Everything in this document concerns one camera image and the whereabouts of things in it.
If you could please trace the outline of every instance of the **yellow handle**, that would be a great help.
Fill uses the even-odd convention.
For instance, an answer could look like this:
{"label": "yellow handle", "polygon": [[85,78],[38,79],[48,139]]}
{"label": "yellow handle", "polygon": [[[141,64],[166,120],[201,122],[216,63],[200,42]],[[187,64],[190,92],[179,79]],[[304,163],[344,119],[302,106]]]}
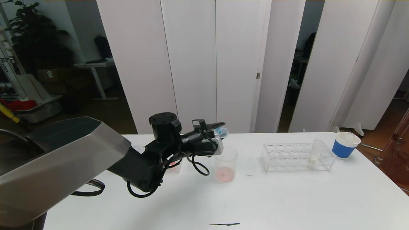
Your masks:
{"label": "yellow handle", "polygon": [[0,112],[2,112],[4,115],[6,115],[6,117],[10,118],[15,123],[20,122],[20,119],[1,103],[0,103]]}

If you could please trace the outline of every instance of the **clear acrylic rack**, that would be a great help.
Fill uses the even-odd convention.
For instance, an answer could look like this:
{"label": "clear acrylic rack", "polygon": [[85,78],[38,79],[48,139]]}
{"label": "clear acrylic rack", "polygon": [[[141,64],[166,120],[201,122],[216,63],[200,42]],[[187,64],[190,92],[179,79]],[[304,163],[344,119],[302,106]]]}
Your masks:
{"label": "clear acrylic rack", "polygon": [[337,156],[322,141],[263,144],[261,162],[269,171],[330,171]]}

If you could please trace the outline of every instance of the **desk leg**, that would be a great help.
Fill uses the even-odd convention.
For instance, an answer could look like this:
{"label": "desk leg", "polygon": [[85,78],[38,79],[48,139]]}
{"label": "desk leg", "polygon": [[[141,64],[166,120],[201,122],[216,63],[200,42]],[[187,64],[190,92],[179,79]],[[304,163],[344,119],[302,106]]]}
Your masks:
{"label": "desk leg", "polygon": [[300,75],[301,75],[301,68],[303,67],[303,63],[300,62],[300,67],[298,68],[298,74],[297,74],[297,83],[300,84],[298,81],[300,80]]}
{"label": "desk leg", "polygon": [[105,92],[102,88],[101,81],[99,80],[97,70],[95,67],[91,67],[92,75],[94,76],[95,82],[97,83],[97,87],[101,97],[93,98],[93,100],[118,100],[118,97],[106,97]]}

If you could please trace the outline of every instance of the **black backpack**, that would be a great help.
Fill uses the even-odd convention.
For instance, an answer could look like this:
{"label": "black backpack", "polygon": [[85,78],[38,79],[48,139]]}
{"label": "black backpack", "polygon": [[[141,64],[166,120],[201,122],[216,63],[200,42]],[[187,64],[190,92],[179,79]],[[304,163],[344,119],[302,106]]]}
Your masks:
{"label": "black backpack", "polygon": [[105,59],[112,57],[111,49],[109,48],[108,39],[106,39],[106,37],[103,37],[100,34],[98,34],[94,41],[95,44],[97,45],[101,58]]}
{"label": "black backpack", "polygon": [[307,58],[307,59],[310,58],[312,46],[314,45],[315,34],[316,33],[312,33],[310,37],[308,38],[308,40],[306,41],[306,45],[304,46],[304,51],[303,51],[303,58]]}

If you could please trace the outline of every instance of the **black strap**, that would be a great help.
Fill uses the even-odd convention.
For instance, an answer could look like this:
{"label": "black strap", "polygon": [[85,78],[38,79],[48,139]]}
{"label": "black strap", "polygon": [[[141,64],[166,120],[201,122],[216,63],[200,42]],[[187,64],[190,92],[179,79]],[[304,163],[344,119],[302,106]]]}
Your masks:
{"label": "black strap", "polygon": [[79,191],[75,191],[73,192],[71,195],[73,196],[98,196],[99,194],[101,194],[103,192],[103,190],[105,189],[105,185],[96,179],[92,179],[91,181],[89,181],[87,183],[87,185],[92,185],[94,187],[99,188],[98,191],[94,191],[94,192],[79,192]]}

